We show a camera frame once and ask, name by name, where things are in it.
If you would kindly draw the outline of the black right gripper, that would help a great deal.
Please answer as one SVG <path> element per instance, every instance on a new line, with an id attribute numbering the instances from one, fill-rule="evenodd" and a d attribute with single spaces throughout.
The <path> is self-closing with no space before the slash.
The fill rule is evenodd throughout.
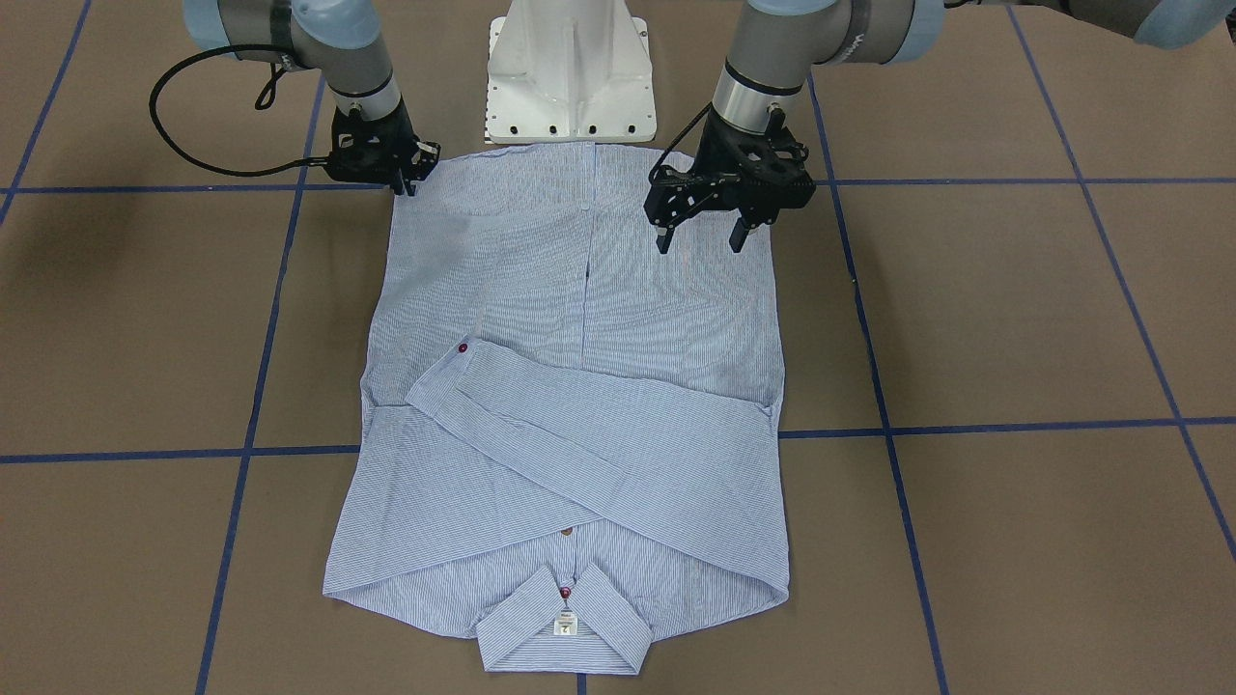
<path id="1" fill-rule="evenodd" d="M 340 183 L 398 185 L 398 195 L 417 194 L 438 164 L 441 146 L 421 140 L 413 129 L 405 103 L 367 122 L 358 110 L 335 113 L 332 145 L 323 169 Z"/>

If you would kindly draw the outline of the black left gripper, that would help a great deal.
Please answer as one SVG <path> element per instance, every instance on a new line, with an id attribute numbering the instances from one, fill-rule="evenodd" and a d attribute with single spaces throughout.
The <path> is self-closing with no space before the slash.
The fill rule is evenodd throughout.
<path id="1" fill-rule="evenodd" d="M 667 254 L 675 228 L 701 211 L 739 213 L 728 245 L 742 254 L 754 226 L 770 225 L 785 209 L 807 207 L 815 181 L 806 169 L 808 148 L 786 126 L 781 105 L 768 109 L 770 121 L 761 132 L 749 134 L 726 122 L 714 108 L 705 106 L 667 145 L 648 176 L 644 211 L 658 229 L 659 254 Z M 703 126 L 688 169 L 667 163 L 697 125 Z"/>

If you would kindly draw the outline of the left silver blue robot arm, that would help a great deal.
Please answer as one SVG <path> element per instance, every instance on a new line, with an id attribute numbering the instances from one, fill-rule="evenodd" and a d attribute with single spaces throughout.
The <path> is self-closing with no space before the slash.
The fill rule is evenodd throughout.
<path id="1" fill-rule="evenodd" d="M 955 1 L 747 1 L 714 96 L 693 116 L 702 135 L 688 169 L 659 158 L 644 211 L 658 251 L 703 211 L 735 211 L 729 246 L 807 207 L 808 150 L 787 127 L 816 66 L 896 66 L 920 58 Z"/>

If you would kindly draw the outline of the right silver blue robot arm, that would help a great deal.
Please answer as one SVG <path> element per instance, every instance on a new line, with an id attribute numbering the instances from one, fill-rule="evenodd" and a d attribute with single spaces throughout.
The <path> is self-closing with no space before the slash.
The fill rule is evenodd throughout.
<path id="1" fill-rule="evenodd" d="M 331 150 L 292 167 L 397 195 L 412 195 L 436 167 L 440 146 L 413 129 L 371 1 L 185 1 L 183 19 L 200 53 L 178 67 L 225 54 L 269 66 L 257 110 L 272 105 L 282 75 L 321 72 L 335 101 Z"/>

